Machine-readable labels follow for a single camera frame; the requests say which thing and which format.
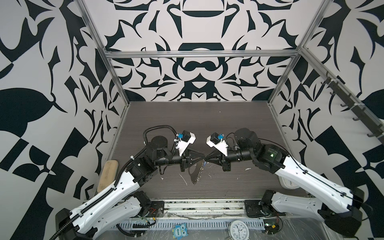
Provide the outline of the silver metal plate key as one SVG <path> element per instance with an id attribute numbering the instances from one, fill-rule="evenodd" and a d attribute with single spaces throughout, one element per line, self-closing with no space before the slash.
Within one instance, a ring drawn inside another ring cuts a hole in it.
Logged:
<path id="1" fill-rule="evenodd" d="M 205 161 L 200 160 L 197 163 L 192 164 L 188 168 L 188 173 L 192 181 L 192 184 L 196 184 L 198 180 L 201 178 L 201 172 L 204 169 L 204 164 L 205 164 Z"/>

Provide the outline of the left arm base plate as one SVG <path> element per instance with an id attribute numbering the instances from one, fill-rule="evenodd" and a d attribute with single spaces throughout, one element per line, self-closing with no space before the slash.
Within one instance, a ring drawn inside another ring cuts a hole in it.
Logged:
<path id="1" fill-rule="evenodd" d="M 152 201 L 151 204 L 146 204 L 136 215 L 136 217 L 158 217 L 164 213 L 164 201 Z"/>

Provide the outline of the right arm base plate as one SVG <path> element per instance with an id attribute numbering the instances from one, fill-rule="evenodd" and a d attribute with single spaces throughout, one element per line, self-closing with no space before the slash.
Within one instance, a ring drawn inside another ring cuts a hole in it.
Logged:
<path id="1" fill-rule="evenodd" d="M 264 210 L 260 200 L 245 200 L 245 211 L 248 218 L 260 218 L 270 215 L 269 210 Z"/>

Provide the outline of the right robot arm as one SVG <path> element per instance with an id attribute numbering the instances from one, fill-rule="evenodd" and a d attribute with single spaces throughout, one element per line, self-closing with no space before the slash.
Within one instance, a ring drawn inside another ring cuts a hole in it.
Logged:
<path id="1" fill-rule="evenodd" d="M 260 170 L 289 180 L 311 195 L 304 198 L 266 191 L 259 203 L 261 209 L 319 220 L 347 238 L 356 235 L 363 221 L 360 210 L 364 200 L 362 190 L 351 190 L 324 178 L 299 163 L 286 150 L 263 144 L 257 134 L 247 128 L 235 131 L 234 137 L 233 148 L 229 147 L 224 135 L 213 133 L 207 137 L 206 143 L 214 151 L 205 158 L 206 162 L 229 172 L 234 162 L 252 161 Z"/>

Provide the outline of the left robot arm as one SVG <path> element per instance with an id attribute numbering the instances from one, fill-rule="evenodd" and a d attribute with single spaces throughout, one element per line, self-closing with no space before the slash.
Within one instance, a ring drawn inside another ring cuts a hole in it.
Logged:
<path id="1" fill-rule="evenodd" d="M 151 200 L 139 188 L 147 183 L 161 167 L 180 165 L 181 171 L 194 166 L 205 155 L 177 139 L 168 148 L 168 140 L 156 136 L 116 176 L 116 179 L 96 196 L 73 210 L 62 209 L 56 214 L 53 240 L 95 240 L 105 231 L 133 217 L 145 217 Z"/>

